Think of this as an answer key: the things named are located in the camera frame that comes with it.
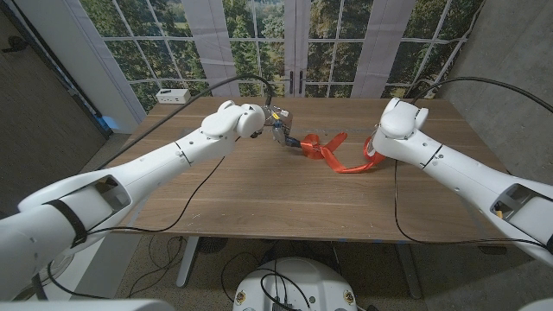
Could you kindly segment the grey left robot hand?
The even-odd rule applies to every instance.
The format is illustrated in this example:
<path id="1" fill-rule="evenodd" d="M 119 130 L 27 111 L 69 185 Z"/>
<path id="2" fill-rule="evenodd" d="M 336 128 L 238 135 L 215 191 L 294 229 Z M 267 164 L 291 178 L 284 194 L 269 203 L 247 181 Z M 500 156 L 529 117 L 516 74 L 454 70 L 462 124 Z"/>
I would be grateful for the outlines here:
<path id="1" fill-rule="evenodd" d="M 273 139 L 282 146 L 300 148 L 301 143 L 290 135 L 293 115 L 280 107 L 271 105 L 264 107 L 265 126 L 270 127 Z"/>

